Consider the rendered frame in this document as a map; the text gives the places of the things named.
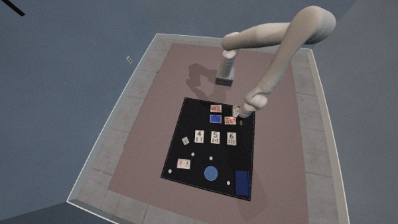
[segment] white card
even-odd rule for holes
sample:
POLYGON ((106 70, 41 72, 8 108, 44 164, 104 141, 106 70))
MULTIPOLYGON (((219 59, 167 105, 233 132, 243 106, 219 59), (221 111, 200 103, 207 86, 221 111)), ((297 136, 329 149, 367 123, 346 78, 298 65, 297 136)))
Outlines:
POLYGON ((195 130, 195 143, 203 143, 204 131, 195 130))
POLYGON ((177 161, 177 168, 178 169, 187 169, 190 168, 190 160, 185 160, 183 158, 179 158, 177 161))
POLYGON ((236 125, 236 118, 235 117, 224 117, 224 124, 226 125, 236 125))
POLYGON ((236 145, 236 133, 227 133, 227 145, 236 145))
POLYGON ((210 112, 221 113, 221 105, 211 105, 210 112))
POLYGON ((189 144, 188 137, 183 138, 183 139, 182 139, 182 142, 184 143, 184 145, 189 144))
POLYGON ((213 143, 213 144, 219 144, 220 143, 220 132, 219 131, 212 131, 211 143, 213 143))

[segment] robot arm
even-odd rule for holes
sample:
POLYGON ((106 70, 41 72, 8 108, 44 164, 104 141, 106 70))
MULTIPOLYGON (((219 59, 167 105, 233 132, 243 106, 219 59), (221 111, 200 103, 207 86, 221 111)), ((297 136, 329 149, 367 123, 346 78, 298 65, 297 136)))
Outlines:
POLYGON ((264 108, 267 98, 285 75, 293 55, 303 44, 324 40, 336 26, 333 14, 317 6, 307 7, 290 23, 271 23, 235 32, 222 39, 224 50, 259 48, 280 44, 275 57, 259 84, 245 96, 239 108, 239 116, 246 118, 254 111, 264 108))

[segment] dark blue rectangle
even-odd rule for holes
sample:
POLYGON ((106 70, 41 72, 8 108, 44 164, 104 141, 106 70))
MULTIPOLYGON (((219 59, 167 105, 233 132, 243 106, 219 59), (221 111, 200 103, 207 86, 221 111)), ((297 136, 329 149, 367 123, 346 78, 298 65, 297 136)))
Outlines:
POLYGON ((221 115, 211 115, 210 122, 211 123, 221 123, 221 115))
POLYGON ((236 195, 250 196, 250 172, 243 170, 235 171, 236 195))

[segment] tiled floor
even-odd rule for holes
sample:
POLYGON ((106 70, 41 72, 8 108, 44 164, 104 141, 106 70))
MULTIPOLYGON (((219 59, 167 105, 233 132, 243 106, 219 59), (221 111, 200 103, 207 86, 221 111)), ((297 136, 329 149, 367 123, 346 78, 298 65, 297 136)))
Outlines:
MULTIPOLYGON (((203 223, 107 189, 135 118, 172 43, 220 47, 221 39, 156 35, 109 116, 68 198, 69 203, 115 223, 203 223)), ((251 50, 275 53, 276 49, 274 46, 251 50)), ((312 55, 309 49, 300 49, 291 62, 305 159, 308 214, 310 223, 339 223, 338 216, 346 214, 338 214, 337 201, 345 202, 345 198, 336 200, 336 195, 344 197, 344 193, 335 194, 335 188, 341 191, 342 183, 332 174, 339 174, 340 167, 331 167, 331 159, 336 164, 336 148, 334 142, 327 141, 333 139, 332 131, 330 125, 325 125, 329 122, 325 121, 327 109, 319 104, 324 96, 315 82, 317 71, 308 55, 312 55)))

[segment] black game board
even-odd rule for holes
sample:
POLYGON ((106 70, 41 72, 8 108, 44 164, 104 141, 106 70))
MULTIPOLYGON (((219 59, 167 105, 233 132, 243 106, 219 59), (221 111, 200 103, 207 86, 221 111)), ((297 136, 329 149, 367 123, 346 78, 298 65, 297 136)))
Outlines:
POLYGON ((184 98, 161 177, 250 201, 255 113, 246 119, 236 117, 236 125, 226 125, 225 117, 233 117, 232 107, 184 98), (221 113, 211 112, 211 105, 221 105, 221 113), (221 115, 221 123, 211 123, 211 115, 221 115))

